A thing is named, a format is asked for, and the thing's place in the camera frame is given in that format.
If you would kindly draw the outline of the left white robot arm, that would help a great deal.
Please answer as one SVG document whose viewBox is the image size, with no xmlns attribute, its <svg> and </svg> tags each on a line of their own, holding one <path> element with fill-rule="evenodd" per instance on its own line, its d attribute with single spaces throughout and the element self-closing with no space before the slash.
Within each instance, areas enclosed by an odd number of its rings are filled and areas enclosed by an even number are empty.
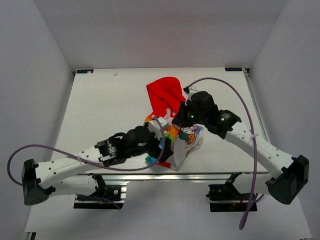
<svg viewBox="0 0 320 240">
<path fill-rule="evenodd" d="M 24 204 L 34 206 L 49 197 L 76 195 L 80 201 L 102 201 L 117 208 L 121 200 L 119 188 L 106 185 L 100 174 L 90 173 L 87 178 L 80 174 L 113 169 L 143 154 L 163 163 L 173 155 L 171 145 L 171 139 L 161 128 L 145 125 L 116 133 L 77 155 L 65 153 L 64 158 L 46 162 L 26 160 L 21 174 Z"/>
</svg>

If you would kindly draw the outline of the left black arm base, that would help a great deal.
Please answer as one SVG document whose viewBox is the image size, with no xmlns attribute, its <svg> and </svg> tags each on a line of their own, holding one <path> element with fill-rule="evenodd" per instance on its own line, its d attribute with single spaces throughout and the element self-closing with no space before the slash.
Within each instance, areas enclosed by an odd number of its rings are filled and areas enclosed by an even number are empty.
<svg viewBox="0 0 320 240">
<path fill-rule="evenodd" d="M 95 190 L 90 194 L 76 195 L 73 208 L 88 210 L 121 210 L 126 199 L 128 181 L 106 180 L 101 174 L 90 173 Z"/>
</svg>

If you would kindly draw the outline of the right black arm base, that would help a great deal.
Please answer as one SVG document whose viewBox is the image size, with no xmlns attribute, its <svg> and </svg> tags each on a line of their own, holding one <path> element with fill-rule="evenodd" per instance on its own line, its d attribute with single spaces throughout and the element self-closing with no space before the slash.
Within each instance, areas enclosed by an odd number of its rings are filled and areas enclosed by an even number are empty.
<svg viewBox="0 0 320 240">
<path fill-rule="evenodd" d="M 233 186 L 236 178 L 242 176 L 241 172 L 233 173 L 225 183 L 209 184 L 206 197 L 211 213 L 244 213 L 249 203 L 250 193 L 240 193 Z"/>
</svg>

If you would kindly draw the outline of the white red cartoon jacket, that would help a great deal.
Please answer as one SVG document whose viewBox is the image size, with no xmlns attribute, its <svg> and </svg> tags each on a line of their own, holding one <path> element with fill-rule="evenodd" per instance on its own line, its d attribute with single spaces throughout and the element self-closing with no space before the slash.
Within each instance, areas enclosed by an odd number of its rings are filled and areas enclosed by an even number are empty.
<svg viewBox="0 0 320 240">
<path fill-rule="evenodd" d="M 176 77 L 167 76 L 146 85 L 152 113 L 145 119 L 145 123 L 153 116 L 162 117 L 168 123 L 164 131 L 166 138 L 171 140 L 170 148 L 173 155 L 158 165 L 178 170 L 188 155 L 201 148 L 204 140 L 204 127 L 195 124 L 190 127 L 180 127 L 172 124 L 177 115 L 180 103 L 185 102 L 180 81 Z"/>
</svg>

